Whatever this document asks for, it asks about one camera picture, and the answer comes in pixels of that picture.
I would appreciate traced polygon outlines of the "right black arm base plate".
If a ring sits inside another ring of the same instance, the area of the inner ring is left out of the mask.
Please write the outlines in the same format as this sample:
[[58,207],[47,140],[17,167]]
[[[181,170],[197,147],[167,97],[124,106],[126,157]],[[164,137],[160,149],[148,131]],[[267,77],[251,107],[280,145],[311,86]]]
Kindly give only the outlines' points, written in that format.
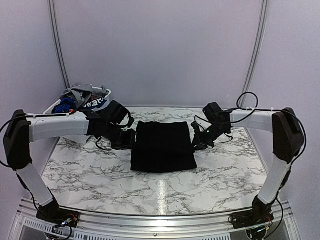
[[273,220],[274,215],[271,211],[263,215],[254,215],[253,210],[234,212],[228,218],[228,222],[233,226],[234,229],[262,225],[265,223],[270,223]]

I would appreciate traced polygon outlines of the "black trousers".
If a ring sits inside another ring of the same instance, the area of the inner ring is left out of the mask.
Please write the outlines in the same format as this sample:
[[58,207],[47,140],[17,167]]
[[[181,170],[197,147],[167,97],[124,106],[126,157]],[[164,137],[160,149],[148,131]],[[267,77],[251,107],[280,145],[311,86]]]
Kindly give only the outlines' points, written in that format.
[[132,171],[172,173],[197,168],[187,122],[139,121],[131,151]]

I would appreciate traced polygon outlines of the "grey garment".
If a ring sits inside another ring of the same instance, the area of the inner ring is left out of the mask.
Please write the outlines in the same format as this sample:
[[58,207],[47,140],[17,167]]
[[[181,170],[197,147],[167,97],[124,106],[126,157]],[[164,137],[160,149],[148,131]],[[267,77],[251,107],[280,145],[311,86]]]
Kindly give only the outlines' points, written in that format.
[[104,98],[111,92],[112,91],[104,85],[101,87],[95,87],[92,84],[74,85],[64,90],[59,99],[72,99],[75,104],[75,108],[78,109],[87,104],[92,97]]

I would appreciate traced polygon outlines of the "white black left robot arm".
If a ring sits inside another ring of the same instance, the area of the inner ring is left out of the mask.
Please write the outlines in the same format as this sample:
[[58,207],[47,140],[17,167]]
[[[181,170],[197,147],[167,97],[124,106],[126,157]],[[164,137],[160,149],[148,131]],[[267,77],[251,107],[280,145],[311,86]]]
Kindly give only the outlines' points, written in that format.
[[64,215],[56,198],[33,166],[30,143],[64,136],[95,136],[109,140],[113,150],[130,150],[135,144],[136,132],[131,129],[134,122],[132,117],[126,125],[120,124],[126,115],[130,113],[113,116],[91,111],[36,115],[19,109],[1,127],[5,130],[3,145],[7,163],[4,166],[16,172],[22,185],[38,202],[40,216],[58,223]]

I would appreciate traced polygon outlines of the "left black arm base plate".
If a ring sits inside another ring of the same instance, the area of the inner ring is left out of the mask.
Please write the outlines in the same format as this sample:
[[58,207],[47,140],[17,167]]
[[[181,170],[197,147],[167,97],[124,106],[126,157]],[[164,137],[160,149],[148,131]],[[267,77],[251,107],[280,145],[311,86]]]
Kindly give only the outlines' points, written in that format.
[[49,216],[48,214],[37,211],[36,218],[64,227],[76,228],[79,222],[80,213],[78,211],[59,209],[56,215]]

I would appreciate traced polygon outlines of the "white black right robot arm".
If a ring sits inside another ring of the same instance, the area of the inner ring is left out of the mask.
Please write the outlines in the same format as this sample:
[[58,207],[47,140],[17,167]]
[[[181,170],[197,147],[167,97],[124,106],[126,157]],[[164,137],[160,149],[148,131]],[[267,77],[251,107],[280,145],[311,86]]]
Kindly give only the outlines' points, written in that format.
[[221,109],[216,103],[203,109],[204,121],[210,126],[206,129],[193,121],[195,150],[205,150],[215,146],[221,135],[230,134],[232,128],[256,129],[272,133],[273,162],[265,183],[252,202],[247,219],[252,224],[263,220],[274,204],[280,190],[287,183],[293,163],[301,155],[306,144],[305,131],[292,108],[258,109],[231,108]]

